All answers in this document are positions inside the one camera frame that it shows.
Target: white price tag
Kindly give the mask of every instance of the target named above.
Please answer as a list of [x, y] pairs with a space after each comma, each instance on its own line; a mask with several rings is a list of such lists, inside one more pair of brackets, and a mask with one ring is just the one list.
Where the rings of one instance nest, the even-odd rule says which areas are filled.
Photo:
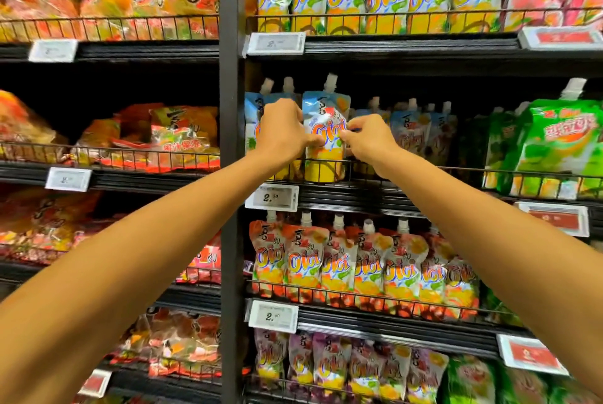
[[249, 314], [249, 326], [295, 334], [299, 307], [254, 299]]
[[247, 55], [303, 55], [305, 33], [252, 33]]
[[103, 371], [102, 369], [93, 370], [86, 383], [79, 389], [78, 394], [102, 398], [107, 391], [111, 374], [110, 371]]
[[529, 50], [603, 50], [603, 37], [589, 27], [526, 27], [517, 38]]
[[569, 376], [567, 369], [538, 339], [496, 335], [505, 365], [516, 369]]
[[547, 221], [561, 231], [577, 238], [590, 236], [589, 210], [586, 206], [553, 204], [552, 202], [516, 202], [516, 207]]
[[77, 39], [38, 39], [31, 45], [32, 63], [73, 63]]
[[47, 190], [88, 191], [92, 170], [79, 168], [50, 168], [46, 179]]
[[247, 209], [297, 212], [300, 188], [297, 185], [262, 183], [245, 201]]

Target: bare skin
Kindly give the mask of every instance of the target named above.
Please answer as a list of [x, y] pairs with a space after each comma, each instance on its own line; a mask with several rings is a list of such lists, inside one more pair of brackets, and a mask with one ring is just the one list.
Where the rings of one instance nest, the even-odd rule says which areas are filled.
[[400, 187], [569, 372], [603, 397], [603, 254], [401, 149], [377, 114], [348, 129], [359, 130], [340, 134], [356, 158]]
[[[4, 300], [0, 403], [71, 402], [132, 321], [245, 199], [306, 146], [324, 143], [305, 134], [301, 114], [291, 100], [267, 105], [253, 152], [84, 241]], [[186, 215], [170, 222], [165, 212]]]

